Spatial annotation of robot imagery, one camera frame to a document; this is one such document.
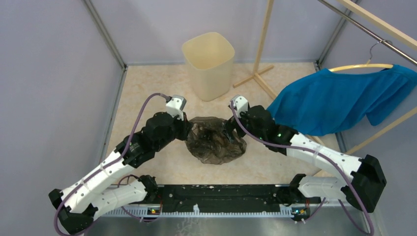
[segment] metal rail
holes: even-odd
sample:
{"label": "metal rail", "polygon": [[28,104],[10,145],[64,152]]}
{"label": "metal rail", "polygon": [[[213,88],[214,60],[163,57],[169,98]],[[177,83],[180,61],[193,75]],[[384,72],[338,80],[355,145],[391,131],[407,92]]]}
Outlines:
{"label": "metal rail", "polygon": [[367,33],[369,36],[371,36],[371,37],[375,38],[376,40],[380,41],[381,44],[385,45],[386,47],[388,47],[389,49],[391,49],[392,51],[394,51],[395,53],[397,53],[398,55],[400,55],[401,57],[403,57],[407,61],[409,61],[412,64],[414,64],[415,66],[417,66],[417,60],[416,59],[412,58],[408,54],[406,54],[403,51],[399,50],[397,47],[389,44],[386,40],[384,40],[383,38],[379,37],[377,34],[375,34],[374,32],[372,32],[371,30],[369,30],[368,28],[366,28],[365,26],[363,26],[359,22],[355,21],[350,16],[346,15],[345,13],[343,13],[342,11],[340,11],[339,9],[337,9],[336,7],[334,7],[333,5],[331,5],[330,3],[328,3],[328,2],[326,2],[324,0],[318,0],[318,1],[321,2],[323,5],[325,5],[326,7],[328,7],[330,10],[336,12],[337,14],[339,14],[340,16],[342,16],[343,18],[345,18],[347,21],[349,21],[350,23],[352,23],[357,28],[361,29],[363,32]]}

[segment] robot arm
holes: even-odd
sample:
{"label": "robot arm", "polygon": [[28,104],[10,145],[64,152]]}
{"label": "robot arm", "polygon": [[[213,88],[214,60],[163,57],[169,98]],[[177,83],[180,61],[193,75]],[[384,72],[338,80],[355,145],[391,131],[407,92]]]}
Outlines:
{"label": "robot arm", "polygon": [[[106,189],[122,176],[154,158],[156,152],[174,139],[186,140],[192,124],[182,111],[185,104],[185,98],[173,96],[166,104],[167,112],[156,113],[148,119],[142,130],[133,134],[130,143],[129,136],[125,137],[104,161],[81,180],[66,189],[50,192],[49,198],[57,209],[67,198],[58,217],[70,234],[89,227],[93,221],[110,210],[155,197],[150,189],[156,183],[152,183],[154,180],[149,177],[114,190]],[[129,148],[120,159],[126,145]],[[98,173],[94,177],[84,181],[96,172]]]}
{"label": "robot arm", "polygon": [[[312,177],[298,174],[294,177],[290,186],[298,188],[305,197],[346,199],[352,206],[361,210],[350,188],[346,186],[342,175],[332,164],[319,156],[320,153],[335,162],[348,177],[364,203],[367,212],[374,211],[387,183],[381,166],[375,157],[367,155],[362,159],[324,147],[290,127],[275,124],[269,111],[260,105],[250,107],[247,99],[243,96],[235,96],[233,104],[232,109],[236,111],[243,127],[256,138],[273,144],[296,147],[293,149],[267,146],[268,149],[306,161],[335,176]],[[233,130],[236,130],[240,137],[246,134],[238,125],[235,117],[231,117],[224,123],[224,133],[231,142],[234,139]],[[306,149],[315,150],[315,152],[305,151]]]}

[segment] crumpled plastic bag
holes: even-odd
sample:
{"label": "crumpled plastic bag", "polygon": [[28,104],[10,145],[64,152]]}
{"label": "crumpled plastic bag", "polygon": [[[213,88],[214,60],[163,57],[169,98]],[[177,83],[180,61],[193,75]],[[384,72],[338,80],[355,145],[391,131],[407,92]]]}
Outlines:
{"label": "crumpled plastic bag", "polygon": [[195,117],[190,120],[193,127],[185,144],[190,153],[204,164],[228,163],[246,151],[246,142],[236,131],[233,131],[235,141],[232,143],[222,133],[224,121],[217,117]]}

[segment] beige waste bin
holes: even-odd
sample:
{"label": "beige waste bin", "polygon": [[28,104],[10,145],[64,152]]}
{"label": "beige waste bin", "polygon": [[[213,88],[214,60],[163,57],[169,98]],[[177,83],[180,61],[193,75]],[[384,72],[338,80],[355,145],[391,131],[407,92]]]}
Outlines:
{"label": "beige waste bin", "polygon": [[201,100],[211,101],[229,91],[235,50],[225,37],[202,34],[185,42],[182,52],[191,86]]}

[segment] blue cloth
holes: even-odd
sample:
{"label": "blue cloth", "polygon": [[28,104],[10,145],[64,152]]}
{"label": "blue cloth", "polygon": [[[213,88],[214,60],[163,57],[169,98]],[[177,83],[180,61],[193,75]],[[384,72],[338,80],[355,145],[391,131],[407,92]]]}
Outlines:
{"label": "blue cloth", "polygon": [[323,69],[285,87],[268,107],[276,124],[322,136],[349,129],[365,115],[381,123],[417,84],[417,73],[394,65],[369,74]]}

